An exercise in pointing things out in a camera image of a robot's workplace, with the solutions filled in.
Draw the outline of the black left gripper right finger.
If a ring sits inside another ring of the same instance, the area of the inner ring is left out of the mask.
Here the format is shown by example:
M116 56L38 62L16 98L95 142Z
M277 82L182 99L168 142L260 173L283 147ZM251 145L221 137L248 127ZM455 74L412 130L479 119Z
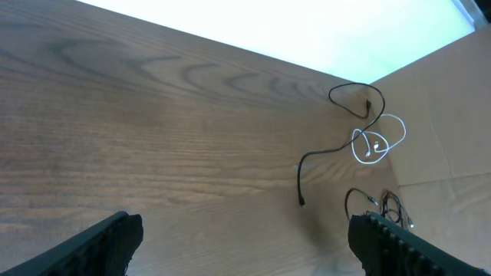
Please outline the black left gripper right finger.
M366 275L489 276L374 212L351 217L348 244Z

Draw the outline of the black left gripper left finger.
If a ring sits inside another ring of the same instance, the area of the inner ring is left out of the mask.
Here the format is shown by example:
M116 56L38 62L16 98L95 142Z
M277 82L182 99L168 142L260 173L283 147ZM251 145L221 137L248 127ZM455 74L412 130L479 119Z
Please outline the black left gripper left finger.
M142 241L142 217L120 211L3 275L125 276Z

